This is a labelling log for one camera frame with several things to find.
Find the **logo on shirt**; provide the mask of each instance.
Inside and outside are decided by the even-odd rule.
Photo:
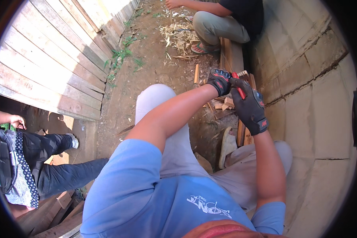
[[[230,219],[232,217],[230,216],[230,210],[223,210],[219,207],[217,207],[217,202],[207,202],[206,199],[202,196],[190,196],[190,199],[186,199],[188,202],[193,203],[198,207],[198,209],[202,210],[204,213],[209,213],[209,214],[220,214],[221,216],[227,216]]]

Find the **black shirt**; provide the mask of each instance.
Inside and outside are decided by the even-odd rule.
[[[231,16],[246,28],[250,39],[261,33],[263,28],[262,0],[220,0],[219,4],[233,12]]]

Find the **blue t-shirt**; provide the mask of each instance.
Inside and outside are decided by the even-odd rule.
[[[283,202],[261,206],[251,221],[208,177],[160,179],[161,152],[143,140],[123,141],[87,195],[84,237],[182,237],[208,221],[232,219],[251,230],[281,234]]]

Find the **lips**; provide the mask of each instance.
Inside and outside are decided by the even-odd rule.
[[[247,231],[246,227],[234,225],[234,224],[227,224],[227,225],[220,225],[214,226],[203,231],[197,238],[211,238],[223,234],[230,233],[232,231]]]

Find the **black glove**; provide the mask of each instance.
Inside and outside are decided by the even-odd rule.
[[[218,96],[224,96],[229,94],[231,83],[229,82],[231,75],[229,72],[222,69],[211,69],[209,78],[206,84],[211,84],[218,91]]]
[[[233,103],[237,110],[237,115],[243,124],[250,130],[252,136],[255,136],[267,130],[268,121],[265,117],[265,105],[259,93],[250,87],[247,81],[230,78],[231,84],[241,88],[246,94],[242,100],[237,89],[231,89]]]

